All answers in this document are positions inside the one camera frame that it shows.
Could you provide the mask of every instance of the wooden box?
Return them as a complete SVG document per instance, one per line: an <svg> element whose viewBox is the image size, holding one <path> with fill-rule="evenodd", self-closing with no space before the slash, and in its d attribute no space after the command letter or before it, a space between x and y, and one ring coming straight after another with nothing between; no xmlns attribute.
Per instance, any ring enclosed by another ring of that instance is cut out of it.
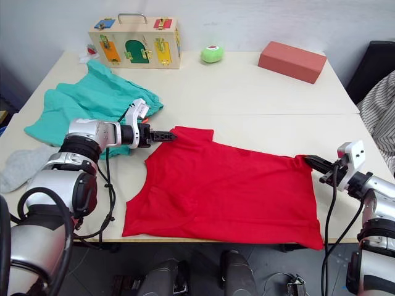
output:
<svg viewBox="0 0 395 296"><path fill-rule="evenodd" d="M101 62L112 68L180 68L177 19L118 14L89 30Z"/></svg>

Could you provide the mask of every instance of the black chair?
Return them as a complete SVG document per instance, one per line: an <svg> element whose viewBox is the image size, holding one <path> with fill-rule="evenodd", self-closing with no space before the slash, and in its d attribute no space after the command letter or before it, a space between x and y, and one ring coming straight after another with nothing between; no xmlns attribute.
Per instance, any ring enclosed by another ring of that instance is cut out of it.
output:
<svg viewBox="0 0 395 296"><path fill-rule="evenodd" d="M371 41L346 91L358 104L385 76L395 70L395 42Z"/></svg>

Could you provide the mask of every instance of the shirt sleeve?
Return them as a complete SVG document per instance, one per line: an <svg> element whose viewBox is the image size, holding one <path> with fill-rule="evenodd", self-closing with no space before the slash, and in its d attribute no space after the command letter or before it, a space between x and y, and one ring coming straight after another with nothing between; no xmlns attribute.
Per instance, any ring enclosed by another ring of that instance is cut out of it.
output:
<svg viewBox="0 0 395 296"><path fill-rule="evenodd" d="M214 135L213 129L186 128L184 126L176 126L171 132L185 140L202 142L212 142Z"/></svg>

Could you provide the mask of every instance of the teal shirt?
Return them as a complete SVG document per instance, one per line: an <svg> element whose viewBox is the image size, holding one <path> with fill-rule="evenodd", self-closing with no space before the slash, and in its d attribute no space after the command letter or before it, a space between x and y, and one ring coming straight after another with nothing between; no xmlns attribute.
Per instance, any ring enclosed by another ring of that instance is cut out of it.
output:
<svg viewBox="0 0 395 296"><path fill-rule="evenodd" d="M61 146L73 119L117 121L139 98L149 105L148 117L163 107L157 95L112 74L97 60L90 60L87 66L88 74L76 84L59 83L56 89L46 91L44 111L34 125L25 128L28 135ZM110 149L110 157L118 154L129 154L128 146Z"/></svg>

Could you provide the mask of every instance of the red foam block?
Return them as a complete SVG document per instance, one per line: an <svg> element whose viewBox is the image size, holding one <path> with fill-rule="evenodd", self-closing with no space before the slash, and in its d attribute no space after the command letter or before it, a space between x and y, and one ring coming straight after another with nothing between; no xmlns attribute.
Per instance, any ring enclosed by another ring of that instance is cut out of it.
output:
<svg viewBox="0 0 395 296"><path fill-rule="evenodd" d="M302 81L315 83L325 61L324 55L271 41L260 54L258 66Z"/></svg>

